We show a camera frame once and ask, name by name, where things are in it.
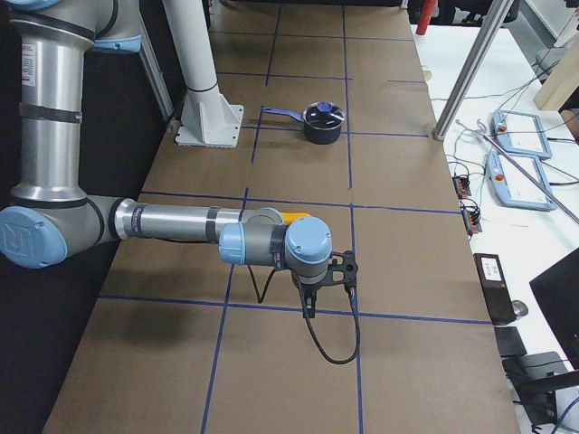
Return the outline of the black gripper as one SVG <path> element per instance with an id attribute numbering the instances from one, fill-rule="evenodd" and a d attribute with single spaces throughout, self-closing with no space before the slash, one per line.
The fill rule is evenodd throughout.
<path id="1" fill-rule="evenodd" d="M 317 293 L 322 288 L 344 285 L 345 281 L 334 279 L 335 272 L 327 270 L 314 277 L 305 277 L 302 275 L 292 275 L 294 285 L 304 295 L 305 318 L 314 318 L 316 316 Z"/>

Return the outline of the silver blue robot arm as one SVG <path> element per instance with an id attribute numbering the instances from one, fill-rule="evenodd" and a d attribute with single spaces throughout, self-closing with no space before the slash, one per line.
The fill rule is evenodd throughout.
<path id="1" fill-rule="evenodd" d="M 79 186 L 84 55 L 134 53 L 142 27 L 136 1 L 12 1 L 22 37 L 22 171 L 1 213 L 1 251 L 14 264 L 42 269 L 93 246 L 130 238 L 211 243 L 223 261 L 288 270 L 304 317 L 317 293 L 342 274 L 356 286 L 350 253 L 335 252 L 327 224 L 272 208 L 137 203 L 89 196 Z"/>

